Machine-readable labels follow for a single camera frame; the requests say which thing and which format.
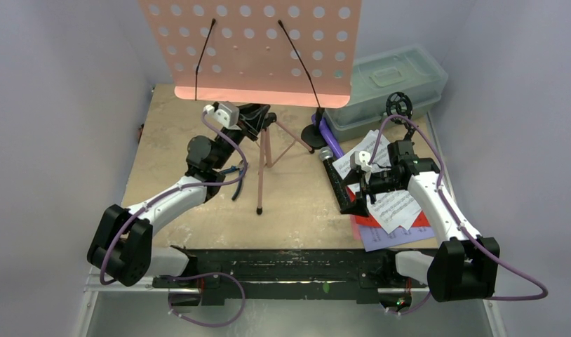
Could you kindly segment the red sheet music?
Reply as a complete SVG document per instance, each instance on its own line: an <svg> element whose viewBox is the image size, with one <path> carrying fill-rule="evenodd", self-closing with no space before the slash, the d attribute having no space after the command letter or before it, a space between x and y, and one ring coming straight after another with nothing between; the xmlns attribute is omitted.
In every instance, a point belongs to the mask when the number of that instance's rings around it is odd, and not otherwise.
<svg viewBox="0 0 571 337"><path fill-rule="evenodd" d="M430 226L421 207L408 191L378 194L374 204L367 199L367 206L369 218L355 216L359 225L380 227L387 233L398 227L407 230L411 227Z"/></svg>

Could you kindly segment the pink music stand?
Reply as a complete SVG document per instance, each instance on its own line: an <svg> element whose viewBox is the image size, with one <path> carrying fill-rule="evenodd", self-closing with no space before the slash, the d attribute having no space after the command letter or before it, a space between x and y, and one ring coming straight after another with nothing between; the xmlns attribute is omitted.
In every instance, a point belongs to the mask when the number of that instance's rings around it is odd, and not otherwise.
<svg viewBox="0 0 571 337"><path fill-rule="evenodd" d="M140 8L180 99L315 109L350 100L360 1L141 1Z"/></svg>

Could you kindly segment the silver condenser microphone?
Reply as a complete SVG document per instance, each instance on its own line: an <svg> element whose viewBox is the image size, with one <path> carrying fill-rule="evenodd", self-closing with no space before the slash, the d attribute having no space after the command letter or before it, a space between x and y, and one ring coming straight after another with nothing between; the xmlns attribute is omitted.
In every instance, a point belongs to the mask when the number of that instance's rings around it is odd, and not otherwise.
<svg viewBox="0 0 571 337"><path fill-rule="evenodd" d="M319 150L318 157L327 174L330 186L337 200L340 213L351 215L350 209L353 206L353 202L350 200L347 188L342 184L342 179L334 167L335 157L333 151L328 146L322 147Z"/></svg>

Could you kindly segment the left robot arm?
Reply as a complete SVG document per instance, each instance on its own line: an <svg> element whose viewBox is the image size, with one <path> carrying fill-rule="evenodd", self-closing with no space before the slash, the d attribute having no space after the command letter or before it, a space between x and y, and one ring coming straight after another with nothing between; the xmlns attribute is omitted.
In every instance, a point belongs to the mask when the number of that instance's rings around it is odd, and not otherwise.
<svg viewBox="0 0 571 337"><path fill-rule="evenodd" d="M211 200L221 187L243 180L248 161L240 144L257 140L270 106L214 102L203 108L201 121L214 138L195 136L187 144L187 170L170 187L129 207L109 206L89 246L87 261L100 271L102 285L132 286L143 277L170 277L191 286L197 268L187 250L178 246L155 249L154 236L176 218ZM233 153L241 157L239 175L229 182L221 171Z"/></svg>

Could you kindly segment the blue sheet music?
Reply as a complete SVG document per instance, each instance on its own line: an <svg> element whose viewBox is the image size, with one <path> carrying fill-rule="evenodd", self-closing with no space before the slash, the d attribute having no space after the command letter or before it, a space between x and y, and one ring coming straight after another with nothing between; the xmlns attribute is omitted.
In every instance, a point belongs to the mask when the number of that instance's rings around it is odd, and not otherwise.
<svg viewBox="0 0 571 337"><path fill-rule="evenodd" d="M387 233L380 227L358 226L358 231L367 252L387 249L401 244L417 242L423 239L435 237L434 231L430 227L411 227L404 229L398 227L391 233Z"/></svg>

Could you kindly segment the black round-base mic stand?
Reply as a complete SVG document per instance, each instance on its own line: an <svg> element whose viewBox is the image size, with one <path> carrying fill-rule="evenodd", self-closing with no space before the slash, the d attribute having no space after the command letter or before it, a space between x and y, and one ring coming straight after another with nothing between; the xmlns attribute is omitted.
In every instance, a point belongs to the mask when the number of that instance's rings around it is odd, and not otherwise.
<svg viewBox="0 0 571 337"><path fill-rule="evenodd" d="M301 132L301 139L308 144L313 150L319 150L322 147L328 145L327 141L323 137L320 125L325 109L322 107L317 107L314 115L312 116L312 122L310 125L304 127Z"/></svg>

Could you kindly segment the black tripod mic stand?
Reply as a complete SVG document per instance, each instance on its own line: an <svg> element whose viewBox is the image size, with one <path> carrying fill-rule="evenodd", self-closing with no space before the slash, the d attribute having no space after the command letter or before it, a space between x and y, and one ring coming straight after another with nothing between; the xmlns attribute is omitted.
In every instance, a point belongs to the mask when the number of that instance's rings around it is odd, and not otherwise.
<svg viewBox="0 0 571 337"><path fill-rule="evenodd" d="M413 105L412 101L408 95L403 92L394 92L389 95L386 101L385 112L388 117L393 115L404 116L407 119L412 119L413 115ZM412 140L415 133L415 127L411 126L404 119L395 118L392 119L395 124L404 125L406 128L406 134L404 140Z"/></svg>

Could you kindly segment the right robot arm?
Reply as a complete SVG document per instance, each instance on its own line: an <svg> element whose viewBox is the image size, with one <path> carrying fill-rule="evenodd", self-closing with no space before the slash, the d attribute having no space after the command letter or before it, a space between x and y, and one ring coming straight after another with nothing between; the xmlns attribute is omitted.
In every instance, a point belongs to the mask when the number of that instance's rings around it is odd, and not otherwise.
<svg viewBox="0 0 571 337"><path fill-rule="evenodd" d="M374 171L371 154L355 151L344 185L359 186L343 214L368 216L368 204L385 192L405 190L419 204L434 231L438 250L434 256L401 251L382 266L387 284L398 286L408 277L430 288L438 302L489 298L495 291L499 244L480 232L463 216L442 184L441 169L432 158L420 158L409 140L388 144L389 166Z"/></svg>

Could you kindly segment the white sheet music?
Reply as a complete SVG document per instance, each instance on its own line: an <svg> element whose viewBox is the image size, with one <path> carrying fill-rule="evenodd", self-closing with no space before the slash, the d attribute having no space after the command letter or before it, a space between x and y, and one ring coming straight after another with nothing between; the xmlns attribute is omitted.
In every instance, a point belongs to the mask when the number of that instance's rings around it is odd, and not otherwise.
<svg viewBox="0 0 571 337"><path fill-rule="evenodd" d="M351 152L335 160L334 167L341 179L345 178L351 170L350 158ZM381 147L378 150L375 163L381 166L388 166L390 164L386 147ZM421 212L418 203L407 191L377 194L374 204L370 203L369 197L366 197L365 201L370 212L370 217L359 217L358 223L381 228L387 234L393 232L398 227L403 227L404 229L410 228Z"/></svg>
<svg viewBox="0 0 571 337"><path fill-rule="evenodd" d="M378 130L368 131L364 139L355 146L353 151L366 151L372 153ZM381 166L390 165L387 145L389 141L385 136L379 138L379 147L372 165L373 175L378 171L383 171ZM422 209L407 191L395 191L377 194L374 204L367 200L367 207L370 212L369 217L354 216L354 220L359 225L383 229L387 234L392 233L398 227L408 230L418 219Z"/></svg>

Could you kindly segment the purple microphone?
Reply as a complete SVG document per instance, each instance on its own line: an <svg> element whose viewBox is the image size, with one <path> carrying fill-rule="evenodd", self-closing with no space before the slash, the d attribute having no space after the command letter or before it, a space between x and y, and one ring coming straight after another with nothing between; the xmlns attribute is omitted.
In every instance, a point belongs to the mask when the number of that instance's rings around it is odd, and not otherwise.
<svg viewBox="0 0 571 337"><path fill-rule="evenodd" d="M325 117L322 117L320 123L318 124L318 132L321 134L327 146L332 150L336 159L339 159L345 155L345 152L341 148L332 131L329 129Z"/></svg>

